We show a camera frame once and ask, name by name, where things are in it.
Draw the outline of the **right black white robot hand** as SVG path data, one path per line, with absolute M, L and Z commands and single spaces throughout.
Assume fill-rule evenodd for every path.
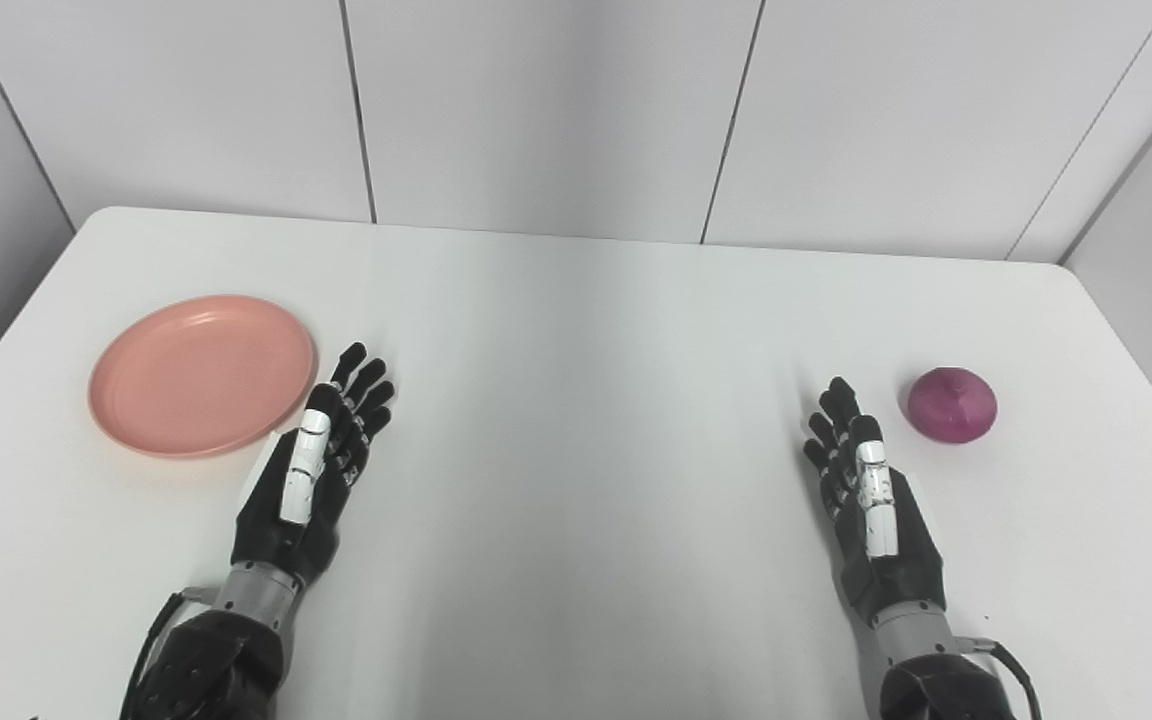
M 838 583 L 856 615 L 872 623 L 899 602 L 945 611 L 943 561 L 908 478 L 890 468 L 881 424 L 835 377 L 809 416 L 803 452 L 841 552 Z

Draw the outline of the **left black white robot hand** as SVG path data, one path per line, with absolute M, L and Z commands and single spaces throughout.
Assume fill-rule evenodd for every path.
M 306 588 L 332 564 L 339 523 L 371 446 L 392 419 L 387 364 L 355 342 L 329 381 L 308 392 L 300 420 L 270 438 L 238 510 L 233 564 L 274 566 Z

